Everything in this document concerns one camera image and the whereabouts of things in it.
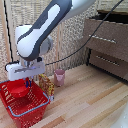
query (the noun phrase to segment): basket handle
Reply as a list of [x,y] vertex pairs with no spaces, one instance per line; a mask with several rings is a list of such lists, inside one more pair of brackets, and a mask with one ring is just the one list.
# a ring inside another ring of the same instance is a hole
[[37,106],[37,107],[35,107],[35,108],[32,108],[32,109],[30,109],[30,110],[28,110],[28,111],[26,111],[26,112],[24,112],[24,113],[22,113],[22,114],[15,115],[15,114],[13,113],[11,107],[8,106],[8,108],[9,108],[11,114],[12,114],[14,117],[20,117],[20,116],[23,116],[23,115],[25,115],[25,114],[27,114],[27,113],[33,111],[33,110],[36,110],[36,109],[38,109],[38,108],[40,108],[40,107],[42,107],[42,106],[44,106],[44,105],[46,105],[46,104],[49,103],[49,98],[48,98],[48,96],[47,96],[44,92],[43,92],[43,95],[48,99],[48,101],[47,101],[46,103],[43,103],[43,104],[41,104],[41,105],[39,105],[39,106]]

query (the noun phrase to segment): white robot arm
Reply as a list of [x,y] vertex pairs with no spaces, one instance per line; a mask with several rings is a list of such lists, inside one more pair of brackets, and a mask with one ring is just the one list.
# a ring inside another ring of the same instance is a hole
[[33,26],[16,40],[19,55],[26,61],[35,60],[39,56],[41,44],[60,22],[82,13],[94,2],[52,0]]
[[44,73],[45,65],[39,56],[53,47],[49,36],[61,22],[86,11],[96,0],[52,0],[33,25],[19,26],[15,30],[18,55],[24,60],[6,65],[11,81]]

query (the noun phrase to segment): black strip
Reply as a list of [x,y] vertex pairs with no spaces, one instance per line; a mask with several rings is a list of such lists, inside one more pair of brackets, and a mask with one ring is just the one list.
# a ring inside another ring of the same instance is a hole
[[4,7],[5,7],[5,15],[6,15],[7,29],[8,29],[8,37],[9,37],[9,44],[10,44],[11,59],[13,61],[11,38],[10,38],[10,34],[9,34],[9,23],[8,23],[8,18],[7,18],[8,17],[8,14],[7,14],[7,8],[6,8],[5,1],[4,1]]
[[91,55],[91,49],[89,49],[89,52],[88,52],[88,58],[87,58],[86,66],[89,65],[90,55]]

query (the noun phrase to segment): small pink object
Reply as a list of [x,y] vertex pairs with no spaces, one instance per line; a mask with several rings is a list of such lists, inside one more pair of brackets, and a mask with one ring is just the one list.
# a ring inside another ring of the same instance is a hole
[[57,86],[64,85],[65,71],[62,69],[56,69],[54,71],[54,84]]

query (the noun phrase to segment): toy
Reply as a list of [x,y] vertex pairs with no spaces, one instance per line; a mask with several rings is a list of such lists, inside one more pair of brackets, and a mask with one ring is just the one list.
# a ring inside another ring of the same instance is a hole
[[39,87],[46,93],[50,101],[54,100],[54,84],[45,74],[39,75]]

